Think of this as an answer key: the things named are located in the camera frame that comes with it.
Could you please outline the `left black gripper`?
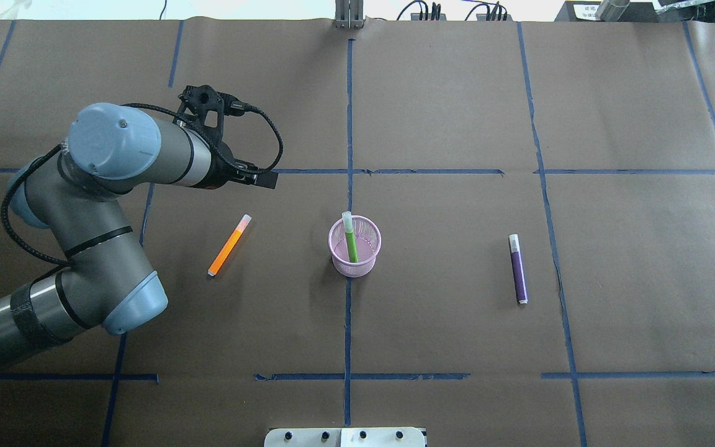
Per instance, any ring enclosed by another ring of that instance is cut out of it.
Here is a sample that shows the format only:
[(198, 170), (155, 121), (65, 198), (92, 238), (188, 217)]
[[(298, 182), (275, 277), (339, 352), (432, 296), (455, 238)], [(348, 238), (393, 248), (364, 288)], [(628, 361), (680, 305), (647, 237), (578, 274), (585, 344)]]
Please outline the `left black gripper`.
[(224, 155), (222, 152), (212, 152), (210, 168), (206, 174), (206, 189), (218, 189), (227, 182), (275, 189), (278, 173), (272, 170), (264, 173), (249, 173), (256, 170), (258, 170), (256, 165), (233, 158), (229, 150), (225, 150)]

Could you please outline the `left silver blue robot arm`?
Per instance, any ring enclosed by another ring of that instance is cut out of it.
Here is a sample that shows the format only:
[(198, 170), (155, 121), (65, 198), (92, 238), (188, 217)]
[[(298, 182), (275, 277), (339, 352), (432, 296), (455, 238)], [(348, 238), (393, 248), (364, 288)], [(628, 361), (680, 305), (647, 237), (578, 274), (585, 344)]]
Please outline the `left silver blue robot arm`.
[(148, 183), (273, 189), (283, 149), (261, 169), (234, 158), (222, 139), (224, 118), (246, 113), (260, 115), (280, 136), (267, 113), (232, 96), (182, 99), (178, 111), (92, 104), (62, 143), (12, 177), (2, 226), (21, 249), (55, 268), (0, 298), (0, 371), (92, 328), (128, 333), (167, 308), (119, 198)]

